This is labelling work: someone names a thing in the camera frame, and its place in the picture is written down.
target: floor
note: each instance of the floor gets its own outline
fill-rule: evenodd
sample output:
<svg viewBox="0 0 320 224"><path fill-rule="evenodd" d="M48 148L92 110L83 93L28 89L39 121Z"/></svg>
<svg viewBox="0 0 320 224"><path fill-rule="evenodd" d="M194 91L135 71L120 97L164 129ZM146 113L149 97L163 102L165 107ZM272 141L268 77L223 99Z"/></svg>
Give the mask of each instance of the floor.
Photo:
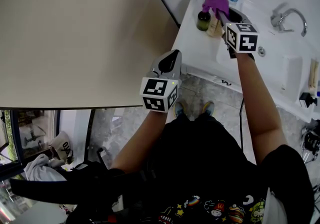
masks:
<svg viewBox="0 0 320 224"><path fill-rule="evenodd" d="M239 111L243 99L242 94L192 75L182 75L181 78L179 98L187 104L186 114L189 119L194 120L199 115L204 103L209 100L214 101L214 117L224 125L240 145ZM278 111L289 145L301 154L301 130L306 123L281 108ZM109 154L107 159L114 159L138 129L148 112L143 107L97 109L92 124L89 159L96 160L96 151L100 147L107 149ZM167 122L173 119L171 108ZM242 112L242 131L244 154L249 161L256 163L245 108ZM320 182L320 157L306 166L312 185L318 184Z"/></svg>

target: sneaker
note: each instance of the sneaker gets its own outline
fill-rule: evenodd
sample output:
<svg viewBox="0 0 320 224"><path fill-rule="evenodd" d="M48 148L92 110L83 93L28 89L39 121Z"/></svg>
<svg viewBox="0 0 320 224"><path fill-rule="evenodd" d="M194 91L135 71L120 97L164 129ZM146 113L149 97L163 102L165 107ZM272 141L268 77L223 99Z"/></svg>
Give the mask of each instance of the sneaker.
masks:
<svg viewBox="0 0 320 224"><path fill-rule="evenodd" d="M209 116L212 116L215 111L215 104L212 101L208 101L204 104L202 113L207 113Z"/></svg>
<svg viewBox="0 0 320 224"><path fill-rule="evenodd" d="M177 118L179 115L186 113L186 108L180 101L177 101L173 106L173 113L174 117Z"/></svg>

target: fiducial marker cube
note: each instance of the fiducial marker cube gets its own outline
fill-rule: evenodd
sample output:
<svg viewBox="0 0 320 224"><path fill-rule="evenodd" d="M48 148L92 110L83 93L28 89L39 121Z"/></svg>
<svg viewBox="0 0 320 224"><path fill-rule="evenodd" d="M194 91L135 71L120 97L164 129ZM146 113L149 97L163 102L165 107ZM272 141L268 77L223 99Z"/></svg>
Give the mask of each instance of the fiducial marker cube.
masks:
<svg viewBox="0 0 320 224"><path fill-rule="evenodd" d="M257 51L258 30L249 23L227 23L226 42L236 53L252 54Z"/></svg>
<svg viewBox="0 0 320 224"><path fill-rule="evenodd" d="M178 80L143 77L140 96L143 106L152 111L167 113L179 96Z"/></svg>

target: faucet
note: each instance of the faucet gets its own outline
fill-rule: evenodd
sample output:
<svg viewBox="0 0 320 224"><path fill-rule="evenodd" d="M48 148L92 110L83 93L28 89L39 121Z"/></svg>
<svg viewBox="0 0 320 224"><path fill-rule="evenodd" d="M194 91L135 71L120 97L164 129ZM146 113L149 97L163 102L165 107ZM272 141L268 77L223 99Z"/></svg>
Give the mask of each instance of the faucet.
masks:
<svg viewBox="0 0 320 224"><path fill-rule="evenodd" d="M295 8L290 8L290 9L286 10L284 13L279 13L279 10L281 8L283 8L284 6L286 6L286 5L287 5L287 3L284 2L284 3L280 4L276 9L274 9L272 11L272 13L273 13L272 16L271 16L271 24L272 24L272 26L274 26L275 28L278 28L280 33L293 32L294 31L293 29L285 29L284 28L283 21L285 20L285 18L289 14L296 13L302 19L303 30L301 32L301 36L304 37L306 35L306 33L307 33L307 30L308 30L307 21L306 21L305 17L303 16L303 14L300 11L298 11Z"/></svg>

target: green bottle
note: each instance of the green bottle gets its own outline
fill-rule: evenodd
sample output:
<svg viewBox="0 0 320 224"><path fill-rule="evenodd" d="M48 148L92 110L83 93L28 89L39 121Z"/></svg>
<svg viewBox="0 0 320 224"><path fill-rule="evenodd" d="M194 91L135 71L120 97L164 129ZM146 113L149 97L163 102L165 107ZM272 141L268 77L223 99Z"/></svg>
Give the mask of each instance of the green bottle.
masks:
<svg viewBox="0 0 320 224"><path fill-rule="evenodd" d="M207 31L209 28L210 20L211 15L208 11L200 11L198 14L198 21L196 23L196 27L198 28L198 30Z"/></svg>

